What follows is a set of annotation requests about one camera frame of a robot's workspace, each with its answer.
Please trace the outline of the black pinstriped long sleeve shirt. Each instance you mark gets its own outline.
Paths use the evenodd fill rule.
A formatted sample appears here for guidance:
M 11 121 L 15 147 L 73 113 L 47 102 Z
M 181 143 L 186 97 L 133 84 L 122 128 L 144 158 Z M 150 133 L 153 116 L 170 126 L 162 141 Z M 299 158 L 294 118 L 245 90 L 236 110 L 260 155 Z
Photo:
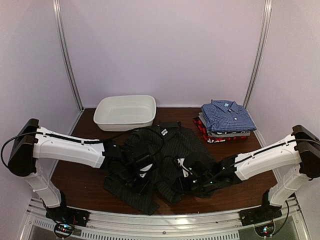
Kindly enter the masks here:
M 150 173 L 150 183 L 143 194 L 133 193 L 125 186 L 120 178 L 120 165 L 112 163 L 105 170 L 106 176 L 103 187 L 126 204 L 146 215 L 154 214 L 160 207 L 153 201 L 153 192 L 157 190 L 167 201 L 178 203 L 182 196 L 172 189 L 172 185 L 179 174 L 174 160 L 185 158 L 194 152 L 200 152 L 213 157 L 200 142 L 194 131 L 185 128 L 180 122 L 161 122 L 158 125 L 134 129 L 123 145 L 125 147 L 147 147 L 153 154 L 155 169 Z

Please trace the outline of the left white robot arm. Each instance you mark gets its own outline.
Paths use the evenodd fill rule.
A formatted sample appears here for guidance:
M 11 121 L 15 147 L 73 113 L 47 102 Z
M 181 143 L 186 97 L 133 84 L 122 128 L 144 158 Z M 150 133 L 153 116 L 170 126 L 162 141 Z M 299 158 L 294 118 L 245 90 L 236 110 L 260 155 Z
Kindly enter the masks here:
M 154 155 L 146 146 L 130 148 L 118 145 L 112 137 L 85 139 L 56 133 L 39 126 L 35 118 L 29 119 L 19 134 L 7 141 L 10 142 L 13 145 L 7 168 L 12 174 L 23 177 L 61 222 L 69 221 L 72 211 L 66 207 L 62 191 L 43 171 L 39 159 L 61 160 L 101 170 L 108 170 L 117 163 L 121 180 L 138 191 L 144 190 L 146 175 L 156 166 Z

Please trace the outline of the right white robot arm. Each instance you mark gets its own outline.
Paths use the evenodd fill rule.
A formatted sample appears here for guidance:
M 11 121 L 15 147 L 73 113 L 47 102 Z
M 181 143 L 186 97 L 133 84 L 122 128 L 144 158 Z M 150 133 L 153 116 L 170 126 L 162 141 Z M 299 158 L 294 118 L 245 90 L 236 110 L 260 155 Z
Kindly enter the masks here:
M 208 194 L 291 165 L 282 180 L 264 193 L 256 210 L 258 219 L 266 221 L 304 183 L 320 176 L 320 139 L 302 125 L 296 125 L 282 140 L 258 150 L 232 155 L 220 162 L 204 153 L 192 152 L 178 159 L 177 165 L 182 176 L 174 185 L 191 195 Z

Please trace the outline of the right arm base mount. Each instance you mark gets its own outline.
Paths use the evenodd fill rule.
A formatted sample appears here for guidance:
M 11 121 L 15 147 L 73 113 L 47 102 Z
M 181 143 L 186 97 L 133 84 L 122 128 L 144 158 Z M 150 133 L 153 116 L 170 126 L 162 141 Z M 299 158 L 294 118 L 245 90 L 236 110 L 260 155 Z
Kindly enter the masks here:
M 286 217 L 282 225 L 276 229 L 274 220 L 282 216 L 282 207 L 270 204 L 269 190 L 267 190 L 262 195 L 261 206 L 244 209 L 239 212 L 241 224 L 243 227 L 255 225 L 254 230 L 259 237 L 263 239 L 272 238 L 280 232 L 289 218 L 290 207 L 287 200 L 285 201 L 285 204 L 287 206 Z

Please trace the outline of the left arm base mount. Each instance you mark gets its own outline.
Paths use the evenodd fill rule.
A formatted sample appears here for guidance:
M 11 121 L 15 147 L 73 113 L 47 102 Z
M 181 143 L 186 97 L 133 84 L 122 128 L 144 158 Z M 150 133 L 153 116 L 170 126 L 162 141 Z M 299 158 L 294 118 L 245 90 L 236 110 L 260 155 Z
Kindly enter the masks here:
M 86 210 L 68 207 L 65 197 L 61 198 L 60 205 L 48 207 L 44 201 L 43 206 L 46 210 L 46 217 L 53 220 L 55 225 L 53 233 L 59 239 L 70 237 L 76 230 L 76 226 L 86 227 L 90 213 Z

